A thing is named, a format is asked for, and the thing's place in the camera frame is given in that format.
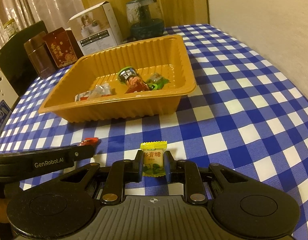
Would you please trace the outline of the left hand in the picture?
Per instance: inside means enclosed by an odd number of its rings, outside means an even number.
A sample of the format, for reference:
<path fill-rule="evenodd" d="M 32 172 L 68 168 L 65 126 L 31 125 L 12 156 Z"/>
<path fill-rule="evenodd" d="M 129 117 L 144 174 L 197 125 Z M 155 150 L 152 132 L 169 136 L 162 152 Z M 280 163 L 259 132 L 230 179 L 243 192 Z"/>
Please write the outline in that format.
<path fill-rule="evenodd" d="M 7 206 L 10 202 L 10 199 L 2 199 L 0 198 L 0 223 L 6 224 L 9 223 L 7 217 Z"/>

